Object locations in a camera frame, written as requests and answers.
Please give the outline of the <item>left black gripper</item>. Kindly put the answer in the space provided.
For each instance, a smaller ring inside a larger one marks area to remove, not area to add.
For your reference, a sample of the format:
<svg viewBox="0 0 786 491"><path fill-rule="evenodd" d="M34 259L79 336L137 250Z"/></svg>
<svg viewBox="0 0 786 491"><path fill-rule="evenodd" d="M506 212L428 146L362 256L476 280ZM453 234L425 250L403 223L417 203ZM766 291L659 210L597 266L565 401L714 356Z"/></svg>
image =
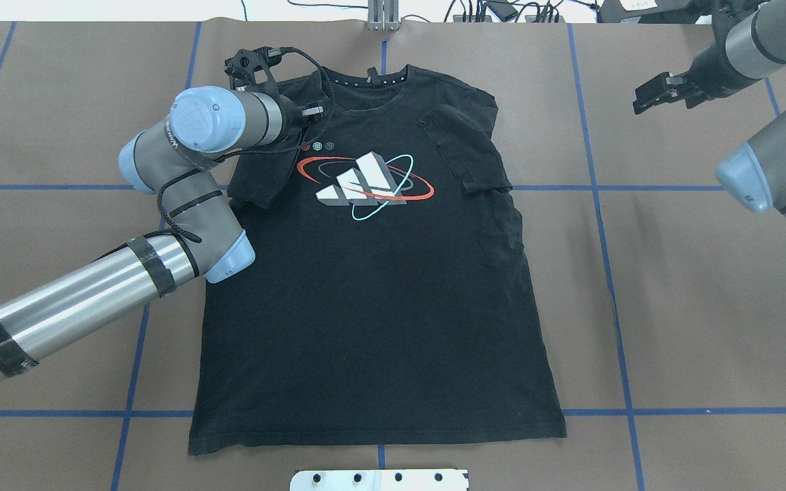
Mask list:
<svg viewBox="0 0 786 491"><path fill-rule="evenodd" d="M278 112L280 112L280 130L274 131L275 139L273 143L283 143L288 138L296 136L297 133L305 128L304 122L318 122L325 119L325 104L314 102L305 106L298 106L293 100L278 94L272 97Z"/></svg>

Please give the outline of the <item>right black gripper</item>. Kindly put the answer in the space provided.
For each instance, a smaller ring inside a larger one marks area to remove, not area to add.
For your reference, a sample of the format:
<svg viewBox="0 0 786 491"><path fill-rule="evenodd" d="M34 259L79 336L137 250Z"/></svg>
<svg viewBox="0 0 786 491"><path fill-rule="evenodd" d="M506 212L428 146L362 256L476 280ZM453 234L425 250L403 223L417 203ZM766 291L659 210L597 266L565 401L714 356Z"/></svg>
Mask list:
<svg viewBox="0 0 786 491"><path fill-rule="evenodd" d="M641 115L660 104L686 99L687 106L698 106L717 98L727 98L742 90L742 75L730 65L718 44L705 47L693 59L686 74L661 72L635 89L632 107Z"/></svg>

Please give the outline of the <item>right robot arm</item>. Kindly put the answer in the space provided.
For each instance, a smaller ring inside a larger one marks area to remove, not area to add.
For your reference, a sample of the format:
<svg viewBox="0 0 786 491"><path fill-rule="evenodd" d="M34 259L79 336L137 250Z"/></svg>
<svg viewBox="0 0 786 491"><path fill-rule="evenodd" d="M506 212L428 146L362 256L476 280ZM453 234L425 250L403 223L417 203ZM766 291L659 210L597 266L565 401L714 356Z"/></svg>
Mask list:
<svg viewBox="0 0 786 491"><path fill-rule="evenodd" d="M682 74L662 72L635 90L635 114L680 102L695 108L741 90L770 84L786 68L786 1L712 2L714 41ZM774 120L730 153L716 178L753 213L775 209L786 218L786 108L768 90Z"/></svg>

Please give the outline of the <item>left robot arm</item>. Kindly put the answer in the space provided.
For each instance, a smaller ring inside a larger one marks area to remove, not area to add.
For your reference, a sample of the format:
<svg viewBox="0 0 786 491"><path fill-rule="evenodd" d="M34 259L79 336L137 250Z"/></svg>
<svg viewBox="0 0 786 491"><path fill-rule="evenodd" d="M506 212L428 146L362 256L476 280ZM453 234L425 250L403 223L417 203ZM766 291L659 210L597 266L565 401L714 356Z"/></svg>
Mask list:
<svg viewBox="0 0 786 491"><path fill-rule="evenodd" d="M0 382L198 277L217 283L255 260L212 168L228 153L280 143L330 115L270 93L188 88L119 153L122 176L156 198L164 232L133 237L81 269L0 305Z"/></svg>

